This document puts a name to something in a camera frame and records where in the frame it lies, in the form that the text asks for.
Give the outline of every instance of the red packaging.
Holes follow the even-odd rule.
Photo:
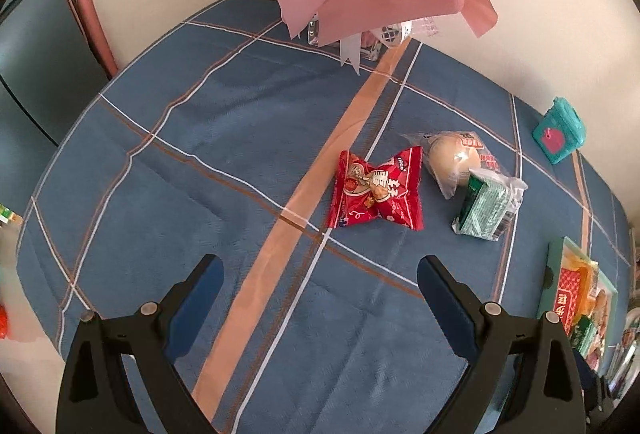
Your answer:
[[[327,226],[350,226],[381,217],[422,229],[422,147],[396,154],[377,168],[348,150],[340,153]]]
[[[575,317],[578,305],[578,290],[580,289],[580,272],[561,268],[558,279],[558,292],[554,311],[560,317],[564,332],[568,335]]]
[[[6,311],[0,306],[0,339],[6,338],[9,332],[9,318],[6,315]]]

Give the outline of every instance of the plastic bag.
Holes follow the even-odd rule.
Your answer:
[[[411,229],[422,229],[420,160],[412,147],[374,167],[344,150],[338,160],[334,197],[327,226],[350,226],[382,218]]]
[[[522,179],[471,169],[465,202],[451,224],[453,231],[485,240],[500,239],[515,218],[528,188]]]
[[[445,199],[466,187],[469,169],[503,173],[495,156],[475,132],[404,134],[413,146],[422,146],[422,162],[438,183]]]

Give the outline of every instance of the teal box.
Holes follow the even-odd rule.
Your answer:
[[[587,131],[571,104],[558,97],[532,135],[555,165],[584,145]]]

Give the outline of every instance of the snack package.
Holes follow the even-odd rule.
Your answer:
[[[607,299],[607,292],[604,289],[598,293],[593,313],[591,313],[591,321],[596,326],[600,337],[604,338],[609,322],[609,299]]]
[[[499,173],[471,169],[465,201],[451,227],[460,235],[498,240],[514,219],[527,183]]]
[[[379,217],[422,229],[420,161],[422,148],[411,147],[378,167],[344,150],[338,160],[327,226],[350,226]]]
[[[554,311],[560,317],[564,332],[569,335],[578,307],[578,293],[580,288],[580,273],[567,268],[560,268],[558,278],[558,292]]]
[[[578,288],[578,303],[575,312],[574,324],[581,316],[589,317],[596,305],[596,292],[598,289],[598,263],[584,260],[566,249],[562,252],[562,266],[580,274],[580,287]]]
[[[0,306],[0,340],[6,338],[9,332],[9,317],[6,315],[6,311]]]
[[[593,343],[589,348],[589,353],[584,359],[585,362],[587,362],[587,365],[591,367],[591,369],[595,371],[598,370],[603,352],[604,352],[604,339],[600,336],[600,334],[596,333],[595,338],[593,339]]]
[[[589,354],[591,344],[596,337],[596,333],[596,326],[593,322],[585,315],[582,315],[578,318],[577,323],[571,331],[569,343],[572,348],[577,349],[578,352],[586,358]]]
[[[404,135],[412,145],[422,146],[422,161],[438,183],[445,199],[466,187],[469,169],[484,169],[501,174],[495,156],[475,132],[440,132]]]

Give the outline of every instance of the white stripe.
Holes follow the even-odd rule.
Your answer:
[[[593,217],[591,218],[591,228],[589,231],[589,257],[591,257],[591,246],[593,246]]]
[[[311,266],[309,266],[309,270],[306,272],[305,278],[302,281],[302,284],[300,285],[300,288],[298,288],[298,292],[296,293],[295,298],[293,299],[293,302],[291,303],[289,310],[287,311],[287,314],[284,317],[284,321],[282,322],[282,325],[280,327],[280,329],[278,330],[278,333],[276,334],[276,337],[273,339],[273,343],[271,344],[271,347],[269,347],[269,351],[267,351],[266,356],[264,357],[264,360],[262,361],[262,364],[260,364],[260,369],[258,369],[257,374],[255,375],[254,380],[252,381],[251,387],[249,387],[249,391],[247,391],[246,396],[244,397],[244,400],[242,400],[242,404],[240,405],[240,408],[238,409],[238,414],[236,415],[236,420],[234,421],[234,427],[231,431],[231,434],[236,434],[236,432],[238,432],[238,424],[240,423],[240,417],[242,416],[242,413],[244,412],[244,409],[246,408],[247,404],[249,403],[249,400],[251,399],[251,396],[254,393],[255,388],[258,385],[258,382],[260,382],[260,378],[262,377],[262,373],[264,372],[264,369],[267,367],[267,364],[269,362],[269,360],[271,359],[271,355],[273,354],[273,351],[276,350],[276,347],[278,346],[278,343],[280,341],[280,339],[282,338],[282,335],[284,334],[284,331],[287,327],[287,324],[289,324],[289,320],[291,319],[291,316],[293,315],[293,311],[296,308],[296,305],[298,304],[298,301],[300,300],[300,297],[302,296],[303,291],[306,288],[306,284],[309,282],[309,279],[311,279],[311,274],[314,271],[314,268],[316,267],[316,264],[318,263],[318,259],[320,258],[320,255],[322,254],[322,250],[324,250],[324,247],[326,245],[326,241],[329,239],[329,235],[332,232],[332,228],[329,228],[327,230],[327,233],[324,234],[324,239],[322,239],[322,242],[320,243],[320,246],[318,248],[318,251],[316,252],[316,255],[314,256],[314,259],[311,261]]]
[[[214,2],[211,6],[207,6],[205,8],[202,8],[200,11],[198,11],[195,15],[192,15],[191,17],[189,17],[188,19],[186,19],[184,21],[185,24],[188,24],[189,22],[192,22],[193,20],[195,20],[196,18],[198,18],[200,15],[203,15],[204,13],[206,13],[207,11],[213,9],[214,7],[220,6],[220,4],[222,4],[224,1],[227,0],[218,0],[216,2]]]
[[[598,221],[595,217],[592,217],[593,222],[596,224],[596,226],[600,229],[600,231],[602,232],[602,234],[604,235],[605,239],[607,239],[607,242],[609,242],[610,247],[613,249],[613,251],[615,252],[615,254],[620,257],[627,266],[631,266],[631,264],[628,263],[628,261],[626,260],[625,256],[622,255],[622,252],[620,252],[620,250],[616,247],[615,244],[613,244],[613,242],[611,241],[609,235],[607,234],[606,230],[604,229],[604,227],[600,224],[600,221]]]
[[[609,189],[609,194],[611,194],[611,211],[613,213],[613,235],[615,235],[616,239],[616,247],[618,246],[618,224],[616,223],[616,204],[613,200],[613,192]]]
[[[56,264],[58,265],[58,267],[60,268],[60,271],[62,271],[62,274],[64,276],[64,278],[66,279],[66,281],[71,284],[71,280],[69,280],[69,276],[66,274],[66,271],[64,269],[64,267],[62,266],[62,263],[60,262],[60,259],[58,258],[58,256],[56,255],[55,251],[53,250],[53,245],[51,244],[51,241],[49,240],[49,236],[47,235],[47,232],[44,229],[44,223],[42,222],[42,216],[40,215],[40,212],[38,211],[38,207],[37,205],[34,203],[33,204],[33,210],[35,210],[36,213],[36,219],[38,220],[38,223],[40,224],[40,229],[42,231],[42,234],[44,235],[44,240],[47,242],[47,246],[49,246],[49,251],[51,252],[51,257],[54,258],[54,260],[56,261]],[[80,296],[80,293],[78,293],[78,291],[74,288],[74,292],[76,293],[76,296],[78,297],[78,300],[82,303],[82,305],[89,309],[89,304],[87,304],[84,299]]]
[[[418,55],[418,52],[420,51],[420,47],[418,47],[418,51],[416,51],[415,56]],[[411,72],[411,68],[414,66],[415,56],[414,56],[414,61],[411,63],[411,66],[409,67],[409,70],[407,71],[407,74],[406,74],[406,76],[404,78],[405,82],[406,82],[406,78],[409,77],[409,73]],[[396,104],[394,103],[394,105],[391,107],[391,109],[389,109],[389,114],[387,114],[387,116],[385,118],[385,121],[384,121],[384,123],[382,125],[382,129],[380,130],[380,133],[379,133],[378,137],[376,138],[376,140],[369,147],[369,151],[367,152],[367,155],[366,155],[367,159],[371,157],[371,154],[373,153],[373,150],[376,147],[376,144],[378,144],[378,140],[380,138],[380,135],[385,130],[386,124],[389,122],[390,113],[392,113],[394,111],[395,107],[396,107]],[[269,348],[269,351],[267,352],[266,356],[264,357],[264,360],[260,364],[260,369],[258,369],[258,372],[254,377],[254,380],[253,380],[253,382],[251,384],[251,387],[247,391],[246,396],[244,397],[244,400],[242,400],[242,404],[241,404],[240,408],[238,409],[238,414],[236,415],[236,419],[234,421],[234,427],[233,427],[233,429],[231,431],[231,434],[236,434],[238,432],[238,425],[240,423],[240,418],[242,416],[242,413],[244,412],[244,409],[245,409],[247,403],[249,403],[249,400],[251,400],[251,396],[253,395],[255,388],[257,387],[258,382],[260,382],[260,378],[262,377],[262,373],[264,372],[264,369],[266,368],[267,364],[269,363],[269,360],[271,359],[271,355],[273,354],[273,351],[276,350],[276,347],[278,346],[278,343],[279,343],[280,339],[282,338],[282,335],[284,334],[285,329],[287,328],[287,324],[289,324],[289,319],[291,318],[293,312],[296,309],[296,305],[298,304],[298,301],[300,300],[300,295],[302,295],[303,291],[306,288],[306,284],[308,284],[309,279],[311,279],[311,275],[312,275],[312,273],[314,271],[314,268],[316,267],[316,263],[318,263],[318,259],[320,258],[320,255],[322,254],[322,251],[324,250],[324,247],[326,246],[326,242],[330,238],[332,231],[333,231],[333,228],[328,228],[326,233],[324,234],[324,238],[322,239],[322,242],[321,242],[320,246],[318,247],[318,251],[316,252],[316,256],[314,257],[314,260],[311,262],[311,266],[309,266],[309,269],[306,272],[305,278],[302,281],[302,284],[300,285],[300,288],[298,288],[298,293],[296,293],[296,297],[294,298],[293,302],[291,303],[291,306],[289,307],[289,310],[287,311],[287,315],[285,316],[284,321],[280,325],[280,328],[278,330],[278,334],[273,339],[273,343],[271,344],[271,347]]]
[[[580,173],[582,174],[582,181],[584,181],[584,192],[585,194],[587,194],[587,205],[591,208],[591,196],[589,194],[589,185],[587,185],[587,176],[584,170],[584,163],[582,163],[582,154],[578,154],[578,159],[580,160]]]
[[[123,117],[125,117],[127,120],[129,120],[132,124],[136,125],[138,128],[140,128],[140,130],[142,130],[145,133],[149,133],[149,131],[142,127],[142,125],[140,125],[140,123],[137,123],[136,121],[134,121],[132,118],[130,118],[127,114],[125,114],[122,110],[119,109],[119,107],[117,107],[116,105],[114,105],[109,99],[104,98],[104,100],[111,105],[115,110],[117,110],[120,114],[122,114]],[[215,172],[217,174],[220,174],[221,176],[225,176],[226,178],[229,179],[233,179],[234,181],[241,183],[242,185],[248,187],[249,189],[252,189],[252,191],[254,191],[256,194],[260,195],[261,197],[265,198],[267,201],[269,201],[274,207],[279,208],[281,211],[283,212],[287,212],[290,215],[292,215],[293,217],[295,217],[296,219],[298,219],[299,221],[301,221],[302,223],[305,223],[308,227],[310,227],[311,229],[315,230],[315,231],[320,231],[319,228],[317,226],[315,226],[310,220],[305,219],[304,217],[298,215],[297,213],[295,213],[294,211],[289,210],[289,208],[287,207],[283,207],[281,204],[279,204],[277,201],[275,201],[274,199],[271,199],[267,194],[265,194],[264,192],[262,192],[260,189],[258,189],[257,187],[253,186],[251,183],[248,183],[247,181],[244,181],[244,179],[238,178],[234,175],[231,175],[225,171],[219,170],[217,168],[213,168],[211,165],[205,163],[204,161],[202,161],[198,156],[194,155],[194,154],[189,154],[187,152],[185,152],[184,150],[178,148],[177,146],[169,143],[168,141],[165,141],[164,139],[162,139],[161,137],[156,137],[156,139],[163,143],[164,145],[166,145],[167,147],[175,150],[176,152],[180,152],[180,154],[182,154],[183,156],[186,157],[190,157],[195,159],[198,163],[200,163],[200,165],[202,165],[203,167],[205,167],[206,169],[211,170],[212,172]],[[376,268],[379,268],[382,271],[387,272],[389,275],[392,275],[393,277],[396,277],[408,284],[411,284],[412,286],[418,287],[418,285],[413,282],[410,279],[407,279],[406,277],[403,277],[401,274],[396,273],[395,271],[391,271],[389,268],[386,268],[385,266],[382,266],[382,264],[378,264],[377,262],[370,260],[369,258],[365,257],[364,255],[358,253],[355,250],[352,250],[351,248],[347,247],[346,245],[342,244],[339,240],[335,240],[333,237],[329,237],[329,240],[331,242],[333,242],[334,244],[337,244],[338,246],[340,246],[341,248],[343,248],[345,251],[350,252],[351,254],[355,255],[356,257],[361,258],[363,261],[375,266]]]
[[[329,240],[335,244],[337,244],[338,246],[340,246],[343,250],[348,251],[351,255],[355,255],[356,257],[361,258],[364,262],[368,262],[369,264],[375,266],[376,268],[382,270],[382,271],[386,271],[389,275],[392,275],[404,282],[406,282],[407,284],[411,284],[412,286],[418,287],[418,285],[410,280],[407,279],[407,277],[403,277],[401,274],[396,273],[395,271],[391,271],[389,268],[382,266],[382,264],[378,264],[377,262],[374,262],[368,258],[366,258],[364,255],[359,254],[357,251],[352,250],[351,248],[345,246],[344,244],[342,244],[341,242],[339,242],[338,240],[335,240],[333,237],[329,237]]]
[[[65,314],[60,313],[62,320],[60,321],[61,331],[65,330]],[[60,338],[58,339],[58,354],[62,356],[62,333],[60,333]]]
[[[273,29],[274,27],[276,27],[279,23],[281,23],[282,21],[276,23],[273,26],[268,27],[267,29],[265,29],[260,35],[258,36],[262,36],[264,35],[266,32],[270,31],[271,29]],[[209,79],[209,77],[216,72],[217,70],[219,70],[220,68],[224,67],[226,64],[228,64],[231,60],[233,60],[238,54],[240,54],[242,51],[244,51],[248,46],[250,46],[251,44],[253,44],[257,39],[257,36],[255,38],[252,38],[251,40],[249,40],[247,43],[245,43],[245,45],[241,46],[240,48],[238,48],[238,51],[236,51],[234,54],[232,54],[230,57],[228,57],[224,62],[218,64],[216,67],[214,67],[213,69],[211,69],[206,75],[205,77],[202,79],[202,81],[197,84],[197,86],[193,89],[193,91],[190,93],[189,96],[187,96],[187,98],[185,98],[184,100],[182,100],[180,103],[177,103],[175,105],[172,105],[169,110],[167,111],[166,116],[164,117],[164,119],[162,120],[162,123],[160,124],[160,127],[158,127],[158,130],[156,130],[156,132],[151,136],[151,139],[148,139],[146,141],[146,143],[140,147],[139,150],[137,150],[136,152],[134,152],[133,154],[131,154],[129,156],[129,160],[127,162],[127,168],[124,172],[124,175],[118,180],[118,182],[115,184],[115,186],[109,191],[107,198],[105,199],[104,204],[102,205],[102,208],[100,209],[100,213],[98,214],[98,217],[95,221],[95,225],[91,230],[91,234],[89,235],[89,238],[86,242],[86,245],[84,247],[84,250],[82,251],[82,255],[79,259],[78,262],[78,270],[76,271],[76,277],[73,280],[73,283],[71,284],[71,289],[72,291],[69,292],[69,298],[66,300],[65,306],[62,310],[62,313],[64,315],[64,313],[68,310],[69,308],[69,304],[71,303],[71,296],[73,295],[73,292],[76,290],[76,284],[78,283],[78,279],[80,278],[80,272],[82,270],[82,265],[84,264],[84,260],[86,259],[86,255],[89,252],[89,248],[91,247],[92,242],[94,241],[94,237],[95,234],[98,230],[98,227],[100,226],[100,222],[102,221],[102,217],[104,215],[104,212],[106,211],[107,207],[109,206],[109,202],[111,200],[111,197],[113,196],[113,194],[115,193],[115,191],[118,189],[118,187],[122,184],[122,182],[127,178],[127,175],[129,174],[129,172],[131,171],[131,167],[133,164],[133,158],[135,156],[137,156],[138,154],[140,154],[143,150],[145,150],[152,142],[155,138],[158,137],[158,133],[160,133],[160,131],[162,130],[162,128],[164,127],[164,125],[166,124],[167,120],[169,120],[169,116],[171,115],[173,109],[175,109],[176,107],[182,105],[183,103],[186,103],[188,100],[191,99],[191,97],[196,94],[197,91],[200,90],[200,88],[206,83],[206,81]],[[60,342],[62,343],[62,337],[65,334],[64,328],[62,329],[61,333],[60,333]]]
[[[478,123],[476,123],[475,121],[473,121],[471,118],[469,118],[466,114],[464,114],[463,112],[460,112],[458,110],[456,110],[453,107],[450,107],[449,105],[447,105],[446,103],[441,102],[439,99],[434,98],[433,96],[430,96],[429,94],[425,93],[425,92],[421,92],[420,90],[417,90],[416,88],[412,87],[411,85],[407,85],[406,86],[407,89],[413,91],[415,94],[417,94],[418,96],[422,96],[425,97],[426,99],[429,99],[431,101],[433,101],[434,103],[437,103],[438,105],[444,107],[447,110],[450,110],[451,112],[457,114],[458,116],[460,116],[462,119],[468,121],[471,125],[475,126],[476,128],[479,128],[480,130],[486,132],[487,134],[489,134],[489,136],[491,136],[492,138],[494,138],[498,143],[503,144],[504,146],[506,146],[509,150],[511,150],[512,152],[515,152],[516,149],[514,149],[513,146],[511,146],[510,143],[507,143],[507,141],[505,141],[502,137],[498,136],[498,134],[494,134],[494,131],[492,131],[489,127],[484,127],[483,125],[478,125]]]
[[[394,113],[394,110],[396,109],[396,105],[398,104],[398,100],[400,99],[402,91],[404,91],[404,86],[406,85],[406,81],[409,78],[409,75],[411,74],[412,68],[414,68],[414,64],[415,64],[416,58],[418,58],[418,54],[420,54],[420,50],[422,49],[422,46],[423,46],[423,43],[420,43],[420,45],[418,46],[417,51],[415,51],[414,59],[411,61],[411,64],[409,65],[409,68],[406,70],[406,74],[404,75],[404,80],[402,80],[402,83],[400,84],[400,88],[398,89],[398,94],[396,94],[396,99],[391,104],[391,109],[389,109],[389,112],[386,113],[386,118],[385,118],[384,122],[382,123],[382,127],[380,127],[380,131],[378,131],[378,135],[373,140],[373,144],[372,144],[371,148],[369,149],[369,153],[364,158],[365,161],[369,161],[369,158],[371,157],[371,154],[373,154],[373,150],[378,145],[378,141],[380,141],[380,137],[382,136],[383,132],[386,129],[386,125],[389,123],[389,120],[391,119],[391,115]]]
[[[511,106],[513,107],[513,118],[516,127],[516,139],[518,140],[518,151],[516,154],[518,155],[518,161],[520,162],[520,174],[518,178],[522,179],[522,144],[520,143],[520,128],[518,125],[518,113],[516,112],[516,100],[513,97],[513,94],[509,95],[511,97]],[[509,245],[509,254],[507,256],[507,266],[504,269],[504,278],[502,279],[502,287],[500,288],[500,296],[498,297],[498,304],[502,302],[502,297],[504,296],[504,289],[507,286],[507,276],[509,275],[509,268],[511,266],[511,254],[513,253],[513,244],[516,240],[516,230],[518,229],[518,215],[519,211],[516,212],[516,216],[513,219],[513,233],[511,234],[511,244]]]
[[[246,33],[244,32],[239,32],[239,31],[234,31],[231,28],[223,28],[220,26],[217,26],[215,24],[207,24],[206,22],[194,22],[194,21],[190,21],[187,22],[189,25],[191,26],[199,26],[201,28],[208,28],[208,29],[213,29],[216,31],[223,31],[225,33],[231,33],[232,35],[241,35],[241,36],[248,36]],[[294,51],[302,51],[302,52],[310,52],[311,54],[319,54],[320,56],[325,56],[327,58],[330,58],[331,60],[334,60],[335,62],[340,62],[340,57],[336,56],[334,54],[331,54],[330,52],[327,51],[322,51],[319,48],[313,48],[313,47],[305,47],[305,46],[293,46],[291,44],[287,44],[286,42],[274,42],[272,40],[267,40],[265,38],[258,38],[258,40],[260,42],[264,42],[266,44],[272,44],[273,46],[278,46],[281,48],[287,48],[287,49],[293,49]],[[364,69],[364,70],[368,70],[369,72],[373,72],[375,69],[371,68],[371,67],[367,67],[366,65],[360,65],[360,68]]]
[[[143,56],[145,56],[149,51],[151,51],[151,49],[155,48],[160,42],[162,42],[164,39],[168,38],[169,36],[173,35],[175,32],[177,32],[178,29],[180,29],[181,27],[183,27],[184,24],[179,24],[177,25],[175,28],[173,28],[171,31],[169,31],[166,35],[163,35],[161,38],[159,38],[158,40],[156,40],[153,44],[151,44],[148,48],[145,49],[145,51],[142,52],[142,54],[139,54],[135,59],[133,59],[132,62],[130,62],[129,64],[127,64],[127,66],[121,70],[106,86],[104,89],[102,89],[100,91],[100,93],[98,94],[98,96],[96,96],[94,99],[91,100],[91,103],[89,105],[87,105],[85,107],[85,109],[82,111],[82,113],[79,115],[78,119],[75,121],[75,123],[73,124],[73,126],[71,127],[71,129],[69,130],[69,132],[66,134],[65,138],[63,139],[62,143],[60,144],[60,146],[58,146],[58,150],[56,150],[56,153],[53,155],[52,159],[49,162],[49,165],[47,166],[47,169],[45,170],[44,175],[42,176],[42,179],[40,180],[40,182],[38,183],[38,186],[36,187],[35,191],[33,192],[32,195],[32,199],[34,201],[38,200],[38,197],[40,197],[40,192],[42,191],[42,187],[44,186],[45,181],[47,181],[47,178],[49,178],[49,174],[51,173],[51,169],[53,168],[53,165],[56,163],[56,161],[58,161],[58,158],[60,157],[60,154],[62,153],[63,148],[65,147],[65,145],[68,143],[69,139],[71,138],[71,136],[73,135],[73,133],[76,131],[76,129],[78,128],[78,126],[80,125],[81,121],[84,119],[84,117],[86,116],[86,114],[91,110],[91,108],[95,105],[95,103],[98,101],[98,98],[100,96],[104,96],[104,93],[106,93],[111,86],[117,81],[119,80],[122,75],[127,72],[137,61],[140,60],[140,58],[142,58]],[[20,247],[22,246],[22,236],[24,235],[24,230],[26,229],[26,224],[27,221],[29,220],[30,216],[31,216],[31,210],[32,210],[32,205],[30,205],[30,207],[28,208],[27,212],[25,213],[24,216],[24,220],[22,222],[22,228],[20,229],[20,236],[18,237],[18,242],[15,248],[15,253],[16,255],[20,252]]]

